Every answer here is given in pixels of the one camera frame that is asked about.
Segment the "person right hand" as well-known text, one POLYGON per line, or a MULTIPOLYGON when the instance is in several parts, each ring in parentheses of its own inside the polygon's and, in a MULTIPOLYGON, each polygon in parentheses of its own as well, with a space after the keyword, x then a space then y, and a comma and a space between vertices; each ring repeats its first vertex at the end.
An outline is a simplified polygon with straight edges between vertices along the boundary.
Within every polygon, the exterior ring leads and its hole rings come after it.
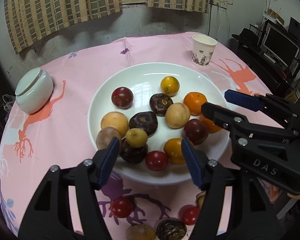
MULTIPOLYGON (((282 190, 274 185, 271 185, 268 182, 265 182, 265 181, 264 181, 264 185, 265 185, 266 193, 269 197, 269 200, 271 202, 275 202, 278 199, 279 195, 281 194, 282 190)), ((300 195, 293 195, 293 194, 287 193, 287 196, 292 199, 300 200, 300 195)))

